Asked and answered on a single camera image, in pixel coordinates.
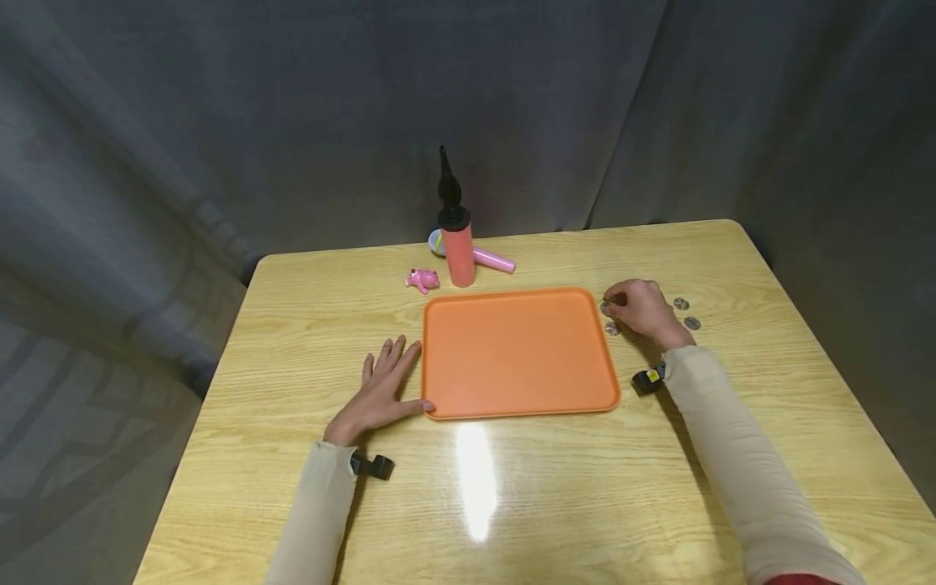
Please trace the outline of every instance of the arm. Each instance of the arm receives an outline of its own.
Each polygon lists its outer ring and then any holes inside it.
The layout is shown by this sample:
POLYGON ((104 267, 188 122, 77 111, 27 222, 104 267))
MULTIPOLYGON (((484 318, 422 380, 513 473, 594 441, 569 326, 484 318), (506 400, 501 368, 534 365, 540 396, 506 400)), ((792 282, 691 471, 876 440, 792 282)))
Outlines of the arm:
POLYGON ((611 287, 607 312, 651 337, 664 352, 666 387, 679 407, 695 453, 744 550, 748 583, 816 576, 864 583, 829 545, 819 519, 780 455, 731 388, 724 367, 676 319, 656 283, 611 287))
POLYGON ((401 382, 421 350, 416 342, 404 354, 405 343, 402 335, 396 343, 387 340, 376 365, 373 355, 367 356, 360 391, 329 423, 322 440, 312 445, 266 585, 331 585, 357 484, 350 461, 360 437, 432 410, 428 401, 397 400, 401 382))

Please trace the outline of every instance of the gray backdrop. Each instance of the gray backdrop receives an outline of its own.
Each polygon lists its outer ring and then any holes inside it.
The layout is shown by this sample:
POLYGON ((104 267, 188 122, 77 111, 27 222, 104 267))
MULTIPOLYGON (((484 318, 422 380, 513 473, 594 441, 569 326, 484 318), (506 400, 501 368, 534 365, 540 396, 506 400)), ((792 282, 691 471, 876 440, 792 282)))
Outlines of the gray backdrop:
POLYGON ((931 17, 0 0, 0 581, 129 582, 256 261, 422 240, 439 143, 479 236, 738 219, 936 503, 931 17))

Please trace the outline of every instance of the finger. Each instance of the finger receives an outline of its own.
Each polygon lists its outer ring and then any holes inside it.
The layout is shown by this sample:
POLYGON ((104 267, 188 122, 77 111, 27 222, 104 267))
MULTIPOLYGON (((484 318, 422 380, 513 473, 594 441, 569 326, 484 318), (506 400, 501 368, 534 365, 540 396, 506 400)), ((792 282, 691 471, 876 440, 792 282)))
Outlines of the finger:
POLYGON ((373 376, 373 354, 368 354, 367 358, 364 358, 364 369, 360 373, 360 384, 364 386, 371 380, 373 376))
POLYGON ((435 410, 435 404, 429 401, 416 399, 414 401, 397 402, 393 408, 396 419, 414 417, 422 413, 429 413, 435 410))
POLYGON ((409 346, 406 353, 403 354, 403 357, 400 358, 400 361, 398 361, 397 365, 393 368, 393 371, 390 373, 390 376, 392 376, 392 384, 390 387, 393 388, 394 393, 400 389, 400 383, 403 377, 409 373, 413 364, 419 359, 420 353, 422 353, 422 343, 414 342, 409 346))
POLYGON ((601 312, 605 314, 605 316, 613 317, 619 321, 627 323, 627 319, 631 315, 631 307, 621 307, 619 305, 609 304, 602 307, 601 312))
POLYGON ((611 288, 605 291, 605 300, 615 300, 616 297, 627 297, 627 291, 630 290, 631 286, 639 281, 639 278, 631 278, 620 283, 615 283, 611 285, 611 288))
POLYGON ((397 338, 397 342, 393 344, 393 347, 390 349, 390 356, 387 359, 387 366, 392 369, 397 365, 397 362, 400 361, 400 355, 403 353, 403 347, 406 345, 406 336, 401 335, 397 338))
POLYGON ((387 368, 387 357, 390 355, 391 349, 393 349, 393 342, 391 340, 386 340, 384 346, 380 348, 380 356, 377 357, 377 365, 373 367, 374 373, 380 373, 387 368))

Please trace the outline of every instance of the left hand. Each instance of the left hand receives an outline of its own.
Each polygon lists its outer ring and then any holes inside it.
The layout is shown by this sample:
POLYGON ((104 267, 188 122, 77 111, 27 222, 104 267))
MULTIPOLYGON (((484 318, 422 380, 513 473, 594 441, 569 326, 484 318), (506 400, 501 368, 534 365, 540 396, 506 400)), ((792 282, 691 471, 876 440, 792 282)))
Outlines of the left hand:
POLYGON ((374 431, 401 418, 411 417, 435 410, 435 406, 424 400, 400 402, 397 392, 403 377, 416 363, 422 344, 415 342, 403 353, 406 337, 401 335, 396 343, 384 342, 380 356, 374 364, 373 354, 364 359, 360 391, 346 404, 325 429, 322 439, 337 446, 352 446, 360 436, 374 431))

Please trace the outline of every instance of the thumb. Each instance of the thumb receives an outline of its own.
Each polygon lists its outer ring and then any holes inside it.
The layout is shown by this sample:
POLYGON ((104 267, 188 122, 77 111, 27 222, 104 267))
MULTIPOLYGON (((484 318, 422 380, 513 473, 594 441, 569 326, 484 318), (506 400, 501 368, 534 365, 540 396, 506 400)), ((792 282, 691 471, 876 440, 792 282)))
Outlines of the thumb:
POLYGON ((435 410, 435 404, 416 399, 414 401, 397 402, 396 410, 398 418, 414 417, 435 410))
POLYGON ((618 319, 619 321, 623 321, 624 323, 627 323, 627 318, 631 315, 628 309, 629 307, 626 307, 626 306, 620 306, 620 305, 609 303, 607 305, 602 306, 601 312, 605 316, 614 317, 618 319))

